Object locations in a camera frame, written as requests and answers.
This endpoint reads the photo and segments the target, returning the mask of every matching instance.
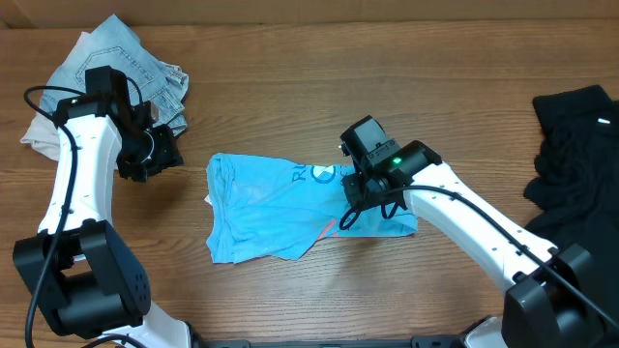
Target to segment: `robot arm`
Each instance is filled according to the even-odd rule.
[[[121,177],[145,182],[183,163],[169,127],[152,127],[151,104],[130,105],[127,83],[125,75],[111,67],[88,70],[86,94],[59,101],[53,122],[65,126],[76,148],[58,132],[60,159],[51,201],[38,235],[15,243],[15,266],[31,293],[45,274],[44,291],[34,301],[59,335],[91,339],[130,334],[149,348],[199,348],[199,336],[188,324],[151,302],[146,272],[112,226],[116,165]],[[52,249],[75,165],[69,214],[58,247]],[[84,259],[90,272],[62,273]]]
[[[547,262],[553,243],[537,237],[494,209],[465,185],[451,167],[443,162],[431,164],[413,176],[415,185],[427,185],[459,193],[482,208],[521,244]],[[426,190],[404,192],[406,208],[436,226],[475,260],[503,292],[516,284],[517,274],[530,275],[539,268],[485,219],[471,212],[460,201]]]
[[[370,116],[340,138],[356,169],[342,180],[351,206],[344,217],[355,214],[347,226],[376,206],[383,218],[409,209],[450,237],[505,293],[502,321],[470,332],[465,347],[580,348],[604,337],[607,315],[594,305],[602,302],[602,283],[586,250],[571,246],[559,253],[485,202],[426,145],[400,148]],[[347,228],[344,221],[340,228]]]
[[[72,118],[66,127],[74,135],[79,150],[71,210],[64,230],[76,229],[89,218],[94,221],[107,220],[111,225],[112,183],[116,159],[122,146],[121,135],[109,116],[85,115]],[[39,225],[40,233],[45,230],[50,234],[55,232],[69,184],[71,144],[62,131],[58,132],[58,136],[60,158],[56,181],[47,213]]]

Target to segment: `crumpled fabric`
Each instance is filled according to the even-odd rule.
[[[187,129],[182,100],[188,92],[189,76],[180,67],[161,62],[151,55],[140,45],[136,33],[114,14],[92,33],[81,33],[75,47],[47,85],[85,92],[85,71],[102,66],[110,66],[135,80],[143,99],[151,101],[158,109],[159,119],[154,127],[168,124],[176,136]],[[137,104],[138,95],[130,83],[129,93],[131,103]],[[73,96],[68,92],[47,90],[41,97],[40,107],[52,114],[58,101]],[[39,113],[20,142],[58,160],[60,146],[56,128]]]
[[[536,97],[545,140],[535,158],[540,174],[524,196],[544,212],[526,229],[560,249],[591,253],[606,292],[599,304],[619,318],[619,108],[599,86]],[[605,343],[601,347],[619,347]]]
[[[417,217],[398,208],[361,213],[349,230],[339,219],[350,208],[341,179],[352,166],[297,164],[285,159],[214,155],[206,168],[213,232],[206,241],[214,263],[272,255],[298,260],[323,238],[402,237],[417,231]]]

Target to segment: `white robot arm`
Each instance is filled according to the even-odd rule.
[[[553,243],[533,235],[494,209],[465,185],[447,163],[430,164],[413,176],[413,182],[415,185],[459,193],[484,210],[540,259],[547,262],[552,258],[548,251],[556,247]],[[528,276],[540,267],[524,256],[483,217],[458,200],[427,190],[407,190],[404,192],[404,201],[406,208],[438,227],[469,254],[502,292],[516,284],[515,275],[523,273]]]
[[[78,168],[75,177],[71,211],[64,230],[81,226],[86,219],[107,220],[112,224],[112,184],[114,167],[122,147],[121,135],[109,116],[94,114],[72,118],[67,129],[74,135]],[[47,213],[39,225],[39,232],[55,232],[60,220],[62,204],[67,193],[72,166],[71,144],[63,131],[60,138],[60,158],[56,171],[54,191]]]

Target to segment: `light blue denim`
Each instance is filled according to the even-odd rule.
[[[85,92],[85,71],[102,66],[110,66],[135,80],[143,99],[159,110],[154,126],[168,124],[177,136],[187,129],[182,100],[188,91],[189,76],[180,67],[161,62],[144,49],[135,32],[115,14],[75,45],[47,85]],[[129,93],[132,104],[137,104],[138,95],[132,84]],[[67,92],[45,91],[41,108],[51,113],[58,101],[72,96]]]
[[[352,166],[214,155],[206,168],[214,215],[206,245],[213,262],[239,263],[266,255],[297,260],[322,238],[417,232],[417,217],[402,208],[391,219],[384,219],[380,208],[364,211],[350,229],[339,230],[339,219],[350,208],[341,179],[353,172]]]

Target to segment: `black mount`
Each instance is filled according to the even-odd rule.
[[[442,163],[441,157],[420,141],[400,148],[371,116],[352,125],[339,138],[343,154],[352,158],[355,167],[354,174],[342,179],[352,208],[342,217],[340,229],[348,229],[367,209],[380,206],[383,218],[392,218],[398,208],[406,210],[401,192],[385,192],[410,185],[416,173],[430,164]],[[386,206],[392,203],[388,214]]]
[[[604,303],[604,289],[591,254],[573,245],[553,254],[548,266],[594,304]],[[505,294],[501,334],[510,348],[587,348],[607,331],[602,318],[541,269],[516,275]]]
[[[13,261],[31,294],[52,238],[45,230],[15,243]],[[64,275],[80,254],[91,271]],[[62,232],[38,305],[56,334],[90,339],[106,330],[141,325],[151,305],[150,285],[144,268],[114,228],[105,220],[88,219],[81,227]]]
[[[58,102],[53,114],[56,127],[71,118],[85,115],[109,116],[122,137],[118,155],[118,173],[140,183],[162,170],[183,164],[176,139],[168,125],[153,128],[149,101],[131,106],[127,77],[110,66],[89,69],[86,95]]]

